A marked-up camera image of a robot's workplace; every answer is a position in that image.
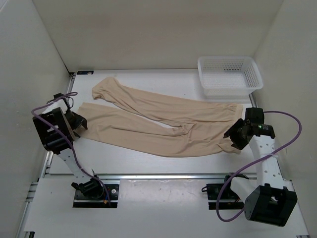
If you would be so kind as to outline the beige trousers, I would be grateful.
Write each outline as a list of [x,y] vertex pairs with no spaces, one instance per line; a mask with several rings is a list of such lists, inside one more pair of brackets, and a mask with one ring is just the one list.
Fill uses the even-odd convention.
[[77,113],[88,128],[84,138],[163,157],[235,153],[224,133],[242,116],[236,103],[211,103],[124,86],[108,77],[92,88],[95,101]]

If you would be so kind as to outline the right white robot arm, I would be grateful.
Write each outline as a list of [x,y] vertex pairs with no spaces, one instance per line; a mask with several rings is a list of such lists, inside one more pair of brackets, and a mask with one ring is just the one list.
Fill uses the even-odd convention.
[[297,203],[297,195],[286,187],[273,153],[273,127],[264,124],[262,119],[238,119],[224,137],[230,138],[236,149],[250,146],[256,163],[257,185],[253,186],[248,178],[238,174],[222,186],[223,194],[228,198],[238,195],[244,203],[247,220],[284,227]]

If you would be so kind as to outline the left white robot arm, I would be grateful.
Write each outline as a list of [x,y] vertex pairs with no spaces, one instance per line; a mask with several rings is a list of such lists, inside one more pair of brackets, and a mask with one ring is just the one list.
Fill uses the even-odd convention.
[[80,138],[75,130],[87,128],[86,119],[74,113],[66,100],[50,102],[31,113],[43,147],[61,158],[77,179],[72,187],[92,199],[104,197],[105,186],[93,171],[80,165],[73,145]]

